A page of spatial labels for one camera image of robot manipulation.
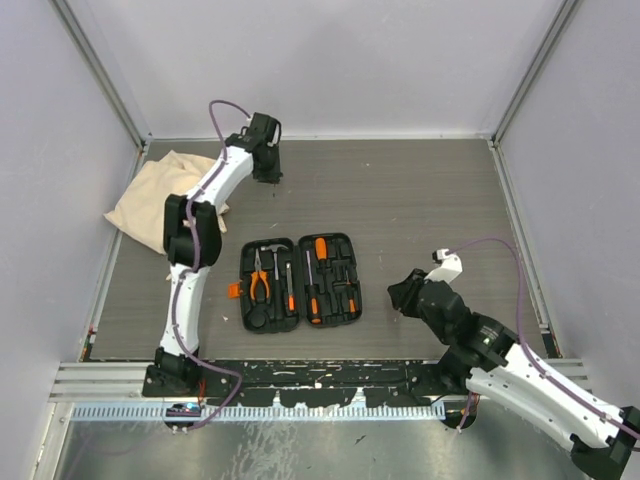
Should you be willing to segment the small orange black precision screwdriver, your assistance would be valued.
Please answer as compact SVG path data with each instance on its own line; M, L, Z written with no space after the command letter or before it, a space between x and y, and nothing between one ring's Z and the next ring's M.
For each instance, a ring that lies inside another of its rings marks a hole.
M354 296L354 292L353 292L353 288L352 288L352 284L350 281L350 276L349 276L349 269L346 268L345 269L345 292L349 301L349 312L351 314L355 314L356 313L356 302L355 302L355 296Z

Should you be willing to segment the black plastic tool case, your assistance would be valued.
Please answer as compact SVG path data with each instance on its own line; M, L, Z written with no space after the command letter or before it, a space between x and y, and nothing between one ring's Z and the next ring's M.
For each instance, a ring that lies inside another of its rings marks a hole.
M327 269L323 274L315 254L314 241L324 237L327 244ZM279 280L274 279L272 253L261 251L260 247L281 243L286 249L278 252ZM260 250L262 268L267 272L271 289L268 303L254 304L250 299L251 273L254 269L254 253ZM308 295L308 273L305 252L309 250L313 280L316 287L322 323L311 323L311 310ZM295 311L287 307L287 284L285 264L290 262L293 269ZM345 269L349 269L356 313L349 312L349 301L345 292ZM363 313L361 283L357 273L355 249L350 237L345 233L311 234L294 241L290 238L254 240L245 244L240 253L239 280L230 285L229 297L240 302L241 319L244 328L252 333L290 332L305 321L313 328L329 328L349 325L357 321Z

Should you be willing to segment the black orange grip screwdriver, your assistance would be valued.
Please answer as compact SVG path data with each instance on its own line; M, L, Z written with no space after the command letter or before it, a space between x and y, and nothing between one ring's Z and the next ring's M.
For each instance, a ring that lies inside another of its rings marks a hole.
M305 256L306 256L307 273L308 273L308 280L309 280L308 295L309 295L309 304L310 304L310 310L311 310L311 323L314 325L320 325L322 323L322 318L320 315L316 287L313 280L311 255L309 250L305 252Z

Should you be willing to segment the orange handle black shaft screwdriver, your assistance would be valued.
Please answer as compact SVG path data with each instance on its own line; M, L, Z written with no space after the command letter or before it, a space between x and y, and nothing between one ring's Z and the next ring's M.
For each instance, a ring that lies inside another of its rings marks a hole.
M325 274L327 269L327 244L324 237L317 237L314 241L315 254L320 271Z

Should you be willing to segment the orange black needle nose pliers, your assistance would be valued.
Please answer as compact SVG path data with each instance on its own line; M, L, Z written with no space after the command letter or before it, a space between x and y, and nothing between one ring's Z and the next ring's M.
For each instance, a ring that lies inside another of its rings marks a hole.
M260 250L254 253L254 269L251 273L250 299L254 304L268 303L271 297L271 289L267 272L262 268Z

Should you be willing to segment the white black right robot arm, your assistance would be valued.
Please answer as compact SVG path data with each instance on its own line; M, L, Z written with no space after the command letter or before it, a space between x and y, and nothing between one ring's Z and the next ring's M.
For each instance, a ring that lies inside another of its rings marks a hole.
M582 389L532 353L514 331L469 309L445 281L413 270L388 288L392 306L422 320L447 348L438 379L452 394L485 396L566 449L592 479L619 479L639 440L639 411Z

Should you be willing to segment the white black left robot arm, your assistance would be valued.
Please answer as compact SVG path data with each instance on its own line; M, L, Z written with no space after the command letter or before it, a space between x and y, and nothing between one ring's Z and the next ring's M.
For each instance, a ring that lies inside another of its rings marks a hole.
M195 186L165 201L163 248L171 290L165 330L148 373L178 396L191 395L200 384L198 322L206 279L222 250L218 214L246 177L280 181L280 134L280 121L254 113L240 132L223 140L218 159Z

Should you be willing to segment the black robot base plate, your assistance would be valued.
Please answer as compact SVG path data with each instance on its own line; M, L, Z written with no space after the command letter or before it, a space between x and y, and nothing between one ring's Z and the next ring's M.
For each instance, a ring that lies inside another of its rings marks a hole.
M358 393L365 406L429 406L445 396L467 394L446 384L439 366L423 360L218 360L214 371L192 363L175 367L151 364L145 372L146 398L198 397L220 405L319 408L351 404Z

